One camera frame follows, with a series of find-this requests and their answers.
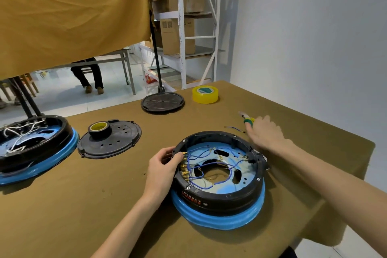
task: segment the white wall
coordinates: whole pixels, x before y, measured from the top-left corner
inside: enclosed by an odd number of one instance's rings
[[[387,191],[387,0],[224,0],[231,83],[376,143]],[[379,257],[350,229],[347,258]]]

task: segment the hand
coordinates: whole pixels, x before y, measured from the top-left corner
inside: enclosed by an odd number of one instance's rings
[[[270,121],[270,116],[268,115],[263,119],[261,116],[255,119],[253,127],[251,127],[250,123],[244,124],[246,132],[254,144],[272,153],[276,152],[278,144],[281,145],[286,141],[290,141],[284,138],[281,128]]]
[[[173,148],[162,148],[149,160],[143,197],[152,200],[157,207],[167,196],[175,176],[176,167],[183,160],[183,153],[179,152],[167,162],[172,156]]]

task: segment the brown table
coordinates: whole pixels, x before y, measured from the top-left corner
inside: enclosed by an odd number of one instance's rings
[[[135,121],[143,135],[118,156],[92,160],[74,152],[33,181],[2,187],[1,256],[89,257],[141,196],[151,156],[198,131],[239,133],[224,126],[243,129],[240,110],[254,117],[269,114],[285,137],[307,152],[364,177],[372,142],[224,81],[214,85],[218,102],[197,104],[190,89],[182,90],[178,93],[186,105],[168,115],[147,114],[134,101],[70,116],[80,135],[89,124],[113,118]],[[337,214],[282,159],[267,156],[272,169],[265,175],[265,203],[254,221],[233,231],[198,227],[167,200],[144,229],[132,257],[277,258],[296,237],[339,243],[345,224]]]

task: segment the left hand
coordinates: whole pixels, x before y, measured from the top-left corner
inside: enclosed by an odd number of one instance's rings
[[[152,200],[158,207],[167,196],[175,176],[177,165],[183,160],[179,152],[167,163],[175,147],[162,148],[149,160],[148,176],[143,197]]]

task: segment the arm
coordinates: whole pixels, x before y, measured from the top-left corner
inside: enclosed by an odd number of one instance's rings
[[[163,148],[150,159],[143,196],[91,258],[127,258],[129,256],[144,226],[167,196],[176,167],[183,159],[183,154],[177,153],[166,163],[172,155],[173,148]]]
[[[284,139],[281,128],[269,116],[257,118],[246,131],[260,148],[292,164],[316,190],[380,255],[387,258],[387,194]]]

